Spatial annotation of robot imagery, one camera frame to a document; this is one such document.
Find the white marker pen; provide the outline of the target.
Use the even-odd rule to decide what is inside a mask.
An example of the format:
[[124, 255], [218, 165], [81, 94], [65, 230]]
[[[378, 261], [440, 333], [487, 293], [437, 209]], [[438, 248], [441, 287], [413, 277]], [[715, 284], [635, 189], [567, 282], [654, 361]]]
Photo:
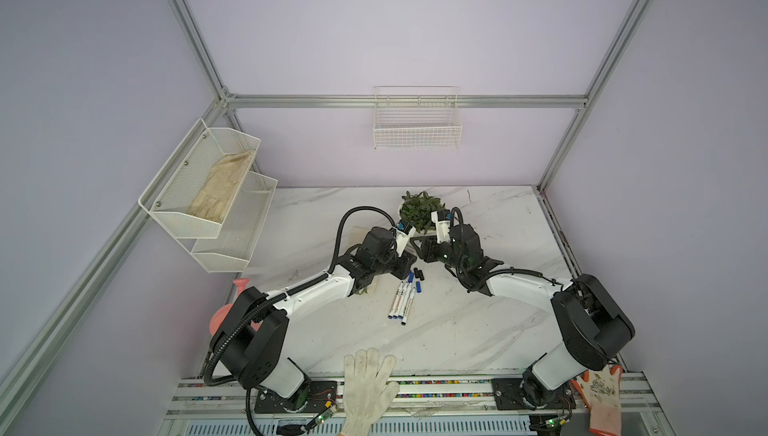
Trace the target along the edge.
[[392, 318], [393, 317], [393, 314], [394, 314], [395, 310], [398, 307], [402, 291], [403, 291], [404, 287], [406, 286], [406, 284], [407, 284], [406, 280], [400, 281], [400, 283], [399, 283], [399, 285], [398, 285], [398, 287], [397, 287], [397, 289], [395, 291], [392, 303], [391, 303], [389, 311], [388, 311], [388, 318]]
[[408, 294], [408, 297], [406, 299], [406, 303], [404, 305], [402, 314], [400, 315], [400, 324], [405, 326], [408, 321], [408, 317], [411, 311], [411, 308], [413, 306], [413, 300], [415, 299], [415, 295], [417, 294], [417, 289], [415, 286], [413, 286]]

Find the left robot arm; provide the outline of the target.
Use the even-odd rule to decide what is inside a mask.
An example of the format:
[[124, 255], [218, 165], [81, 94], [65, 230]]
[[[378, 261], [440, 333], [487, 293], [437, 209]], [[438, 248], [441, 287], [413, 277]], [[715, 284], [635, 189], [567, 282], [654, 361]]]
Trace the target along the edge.
[[304, 397], [310, 378], [282, 355], [289, 324], [361, 292], [378, 275], [407, 278], [416, 261], [406, 251], [414, 235], [413, 228], [375, 226], [362, 243], [334, 256], [329, 271], [269, 293], [255, 287], [243, 290], [212, 335], [204, 384], [237, 382], [246, 390], [264, 389], [284, 400]]

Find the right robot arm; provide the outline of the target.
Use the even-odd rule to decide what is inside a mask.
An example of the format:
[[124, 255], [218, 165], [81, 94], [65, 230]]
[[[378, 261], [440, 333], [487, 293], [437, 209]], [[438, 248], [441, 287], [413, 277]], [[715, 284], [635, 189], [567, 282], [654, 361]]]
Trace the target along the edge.
[[440, 262], [469, 293], [508, 298], [550, 312], [560, 341], [524, 371], [517, 399], [539, 409], [568, 381], [603, 369], [636, 334], [633, 323], [591, 274], [551, 278], [542, 272], [506, 266], [487, 256], [469, 224], [438, 224], [435, 235], [414, 243], [426, 263]]

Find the white marker blue tip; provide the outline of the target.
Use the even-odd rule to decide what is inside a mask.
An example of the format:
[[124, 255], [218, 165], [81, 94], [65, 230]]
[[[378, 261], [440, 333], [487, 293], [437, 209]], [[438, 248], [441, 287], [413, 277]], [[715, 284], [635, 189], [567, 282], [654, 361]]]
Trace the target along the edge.
[[407, 280], [404, 280], [400, 287], [398, 288], [398, 291], [396, 293], [395, 299], [393, 301], [392, 308], [388, 314], [388, 317], [390, 319], [395, 319], [398, 315], [398, 310], [400, 309], [400, 306], [403, 302], [403, 299], [405, 297], [405, 293], [409, 289], [410, 283]]

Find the potted green plant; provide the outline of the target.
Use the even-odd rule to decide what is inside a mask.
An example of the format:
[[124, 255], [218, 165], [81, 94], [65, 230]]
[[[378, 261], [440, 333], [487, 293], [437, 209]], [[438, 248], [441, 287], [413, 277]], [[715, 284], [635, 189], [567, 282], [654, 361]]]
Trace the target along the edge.
[[445, 203], [438, 196], [430, 195], [426, 190], [417, 193], [408, 191], [402, 196], [398, 214], [402, 220], [411, 224], [417, 233], [426, 233], [435, 228], [432, 213], [445, 208]]

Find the white work glove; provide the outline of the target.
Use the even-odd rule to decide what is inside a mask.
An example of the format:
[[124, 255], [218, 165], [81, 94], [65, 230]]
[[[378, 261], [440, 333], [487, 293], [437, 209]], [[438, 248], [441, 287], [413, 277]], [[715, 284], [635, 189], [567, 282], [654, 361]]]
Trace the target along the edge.
[[399, 383], [389, 380], [396, 363], [394, 355], [381, 358], [376, 348], [360, 349], [344, 357], [345, 421], [341, 435], [370, 434], [399, 393]]

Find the lower white mesh shelf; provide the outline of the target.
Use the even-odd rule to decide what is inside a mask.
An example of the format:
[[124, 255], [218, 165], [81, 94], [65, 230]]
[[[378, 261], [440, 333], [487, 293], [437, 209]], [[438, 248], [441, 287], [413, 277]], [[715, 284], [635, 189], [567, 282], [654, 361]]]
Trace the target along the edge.
[[239, 273], [249, 266], [260, 238], [278, 180], [253, 171], [246, 174], [215, 239], [198, 239], [191, 256], [209, 273]]

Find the white mesh shelf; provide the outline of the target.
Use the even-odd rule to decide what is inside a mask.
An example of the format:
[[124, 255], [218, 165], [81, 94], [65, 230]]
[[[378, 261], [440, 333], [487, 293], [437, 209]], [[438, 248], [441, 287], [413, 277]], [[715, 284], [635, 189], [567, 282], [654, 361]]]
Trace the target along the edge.
[[260, 238], [278, 180], [253, 171], [246, 174], [215, 239], [198, 239], [191, 256], [209, 273], [239, 273], [249, 266]]
[[[176, 239], [218, 238], [260, 143], [258, 137], [197, 120], [141, 194], [139, 207]], [[237, 178], [224, 185], [220, 210], [214, 216], [204, 216], [199, 194], [212, 188], [211, 172], [222, 161], [235, 163]]]

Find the orange white glove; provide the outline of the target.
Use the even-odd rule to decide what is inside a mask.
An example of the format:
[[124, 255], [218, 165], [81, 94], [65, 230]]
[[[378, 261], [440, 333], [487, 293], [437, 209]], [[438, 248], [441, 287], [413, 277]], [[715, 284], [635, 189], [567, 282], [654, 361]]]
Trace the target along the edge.
[[590, 412], [589, 431], [595, 435], [621, 434], [620, 382], [623, 367], [607, 364], [602, 370], [587, 370], [571, 380]]

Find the upper white mesh shelf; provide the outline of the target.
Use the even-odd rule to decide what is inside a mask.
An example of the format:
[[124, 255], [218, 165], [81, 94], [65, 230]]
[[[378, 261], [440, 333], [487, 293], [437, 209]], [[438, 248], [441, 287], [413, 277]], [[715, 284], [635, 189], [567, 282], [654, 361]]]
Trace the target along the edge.
[[[218, 238], [260, 143], [258, 137], [197, 120], [141, 194], [139, 207], [176, 239]], [[224, 185], [220, 210], [214, 216], [204, 216], [199, 194], [212, 188], [211, 172], [222, 161], [235, 163], [237, 178]]]

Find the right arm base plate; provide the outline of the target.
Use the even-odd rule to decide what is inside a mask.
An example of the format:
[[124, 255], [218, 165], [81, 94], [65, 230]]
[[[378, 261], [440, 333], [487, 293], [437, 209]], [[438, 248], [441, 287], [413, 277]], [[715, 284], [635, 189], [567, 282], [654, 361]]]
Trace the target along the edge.
[[565, 410], [575, 405], [574, 392], [565, 385], [548, 390], [534, 379], [494, 378], [492, 395], [498, 410]]

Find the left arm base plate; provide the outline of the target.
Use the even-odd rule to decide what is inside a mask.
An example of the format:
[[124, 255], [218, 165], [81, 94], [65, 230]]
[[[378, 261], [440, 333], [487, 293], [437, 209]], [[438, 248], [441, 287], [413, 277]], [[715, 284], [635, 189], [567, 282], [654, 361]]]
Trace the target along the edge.
[[315, 414], [334, 402], [337, 392], [338, 383], [332, 380], [311, 380], [288, 398], [266, 388], [256, 388], [251, 407], [256, 414]]

